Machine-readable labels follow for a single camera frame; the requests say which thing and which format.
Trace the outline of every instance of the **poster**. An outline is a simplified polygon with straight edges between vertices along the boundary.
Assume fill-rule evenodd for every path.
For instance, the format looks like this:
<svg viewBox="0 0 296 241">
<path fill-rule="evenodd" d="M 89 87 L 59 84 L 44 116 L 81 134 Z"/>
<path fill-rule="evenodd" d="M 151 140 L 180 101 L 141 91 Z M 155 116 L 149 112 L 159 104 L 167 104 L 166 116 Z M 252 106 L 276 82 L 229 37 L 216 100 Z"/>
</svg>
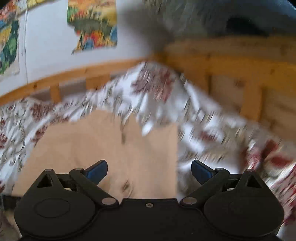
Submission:
<svg viewBox="0 0 296 241">
<path fill-rule="evenodd" d="M 46 0 L 11 0 L 0 10 L 0 29 L 26 9 L 32 8 L 44 1 Z"/>
<path fill-rule="evenodd" d="M 0 81 L 5 77 L 18 74 L 18 30 L 19 21 L 14 20 L 0 30 Z"/>
<path fill-rule="evenodd" d="M 115 0 L 69 0 L 67 22 L 79 36 L 73 53 L 117 45 Z"/>
</svg>

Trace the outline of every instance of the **wooden headboard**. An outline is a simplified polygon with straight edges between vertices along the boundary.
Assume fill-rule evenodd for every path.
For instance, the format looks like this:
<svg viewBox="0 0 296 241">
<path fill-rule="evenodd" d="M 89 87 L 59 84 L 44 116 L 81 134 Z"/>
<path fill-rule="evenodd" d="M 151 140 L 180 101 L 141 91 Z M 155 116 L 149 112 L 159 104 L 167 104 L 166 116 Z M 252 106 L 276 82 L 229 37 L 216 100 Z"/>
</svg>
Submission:
<svg viewBox="0 0 296 241">
<path fill-rule="evenodd" d="M 46 88 L 50 88 L 52 101 L 59 102 L 62 99 L 59 92 L 61 83 L 83 78 L 87 89 L 100 88 L 110 80 L 111 73 L 149 60 L 183 72 L 208 94 L 215 88 L 216 76 L 234 79 L 243 86 L 240 114 L 253 121 L 262 118 L 265 90 L 274 90 L 291 98 L 296 96 L 296 39 L 224 37 L 175 42 L 163 53 L 150 58 L 108 62 L 45 77 L 0 97 L 0 105 Z M 233 90 L 228 93 L 224 88 L 221 91 L 225 96 L 235 94 Z M 296 120 L 296 99 L 292 105 Z"/>
</svg>

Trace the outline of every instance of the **screw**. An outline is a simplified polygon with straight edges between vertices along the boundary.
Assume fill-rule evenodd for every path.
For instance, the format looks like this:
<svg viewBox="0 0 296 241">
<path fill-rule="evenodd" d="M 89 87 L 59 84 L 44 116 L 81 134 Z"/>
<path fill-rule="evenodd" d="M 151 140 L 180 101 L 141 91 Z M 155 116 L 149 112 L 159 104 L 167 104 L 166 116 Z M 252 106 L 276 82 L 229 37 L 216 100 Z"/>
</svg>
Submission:
<svg viewBox="0 0 296 241">
<path fill-rule="evenodd" d="M 112 205 L 116 203 L 116 199 L 113 198 L 113 197 L 105 197 L 102 199 L 102 204 L 105 204 L 105 205 Z"/>
<path fill-rule="evenodd" d="M 153 203 L 146 203 L 146 207 L 153 207 Z"/>
<path fill-rule="evenodd" d="M 197 203 L 197 200 L 194 197 L 185 197 L 185 198 L 183 198 L 182 201 L 183 201 L 183 203 L 188 204 L 188 205 L 193 205 L 193 204 Z"/>
</svg>

